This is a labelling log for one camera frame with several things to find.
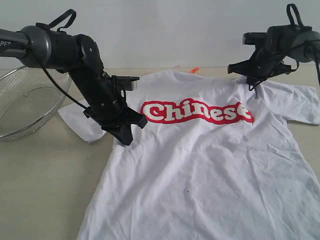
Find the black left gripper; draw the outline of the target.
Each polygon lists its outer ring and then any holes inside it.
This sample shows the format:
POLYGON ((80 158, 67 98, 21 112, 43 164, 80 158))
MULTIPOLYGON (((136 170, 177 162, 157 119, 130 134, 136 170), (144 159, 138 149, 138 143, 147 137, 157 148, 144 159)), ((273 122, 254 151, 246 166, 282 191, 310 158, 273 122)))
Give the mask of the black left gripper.
POLYGON ((144 128, 147 124, 144 114, 128 107, 126 90, 117 89, 111 77, 84 77, 83 97, 89 105, 86 116, 125 146, 133 141, 131 125, 144 128))

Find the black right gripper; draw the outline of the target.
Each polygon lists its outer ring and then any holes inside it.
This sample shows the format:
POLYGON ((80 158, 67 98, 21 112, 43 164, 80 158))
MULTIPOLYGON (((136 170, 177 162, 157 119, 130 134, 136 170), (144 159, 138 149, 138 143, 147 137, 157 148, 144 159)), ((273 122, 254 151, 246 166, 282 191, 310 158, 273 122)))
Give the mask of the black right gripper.
POLYGON ((259 85, 268 78, 282 74, 290 74, 299 68, 299 62, 296 62, 296 68, 284 64, 283 59, 286 57, 284 50, 279 47, 278 43, 256 44, 255 51, 249 61, 241 61, 229 64, 227 73, 247 75, 246 83, 248 85, 259 85))

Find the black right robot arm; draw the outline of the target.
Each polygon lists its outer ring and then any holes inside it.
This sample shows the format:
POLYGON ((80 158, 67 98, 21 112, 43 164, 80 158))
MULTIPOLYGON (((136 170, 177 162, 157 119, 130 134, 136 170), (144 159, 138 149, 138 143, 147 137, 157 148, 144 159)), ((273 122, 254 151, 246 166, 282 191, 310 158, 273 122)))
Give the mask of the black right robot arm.
POLYGON ((315 62, 320 74, 320 34, 310 26, 271 26, 267 32, 245 33, 242 43, 254 45, 255 51, 248 60, 230 64, 227 72, 245 76, 250 90, 269 78, 296 71, 284 64, 286 57, 293 59, 297 68, 300 63, 315 62))

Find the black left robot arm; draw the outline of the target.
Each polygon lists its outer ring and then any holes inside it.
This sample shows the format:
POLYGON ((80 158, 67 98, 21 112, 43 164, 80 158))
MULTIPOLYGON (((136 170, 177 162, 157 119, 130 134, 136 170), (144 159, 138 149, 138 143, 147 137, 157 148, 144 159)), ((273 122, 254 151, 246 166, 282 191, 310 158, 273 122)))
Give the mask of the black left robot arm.
POLYGON ((88 103, 84 115, 126 146, 133 141, 131 126, 144 128, 148 122, 127 104, 126 92, 134 90, 139 77, 108 75, 97 43, 87 35, 72 36, 39 25, 16 32, 1 29, 0 55, 45 73, 54 69, 69 74, 88 103))

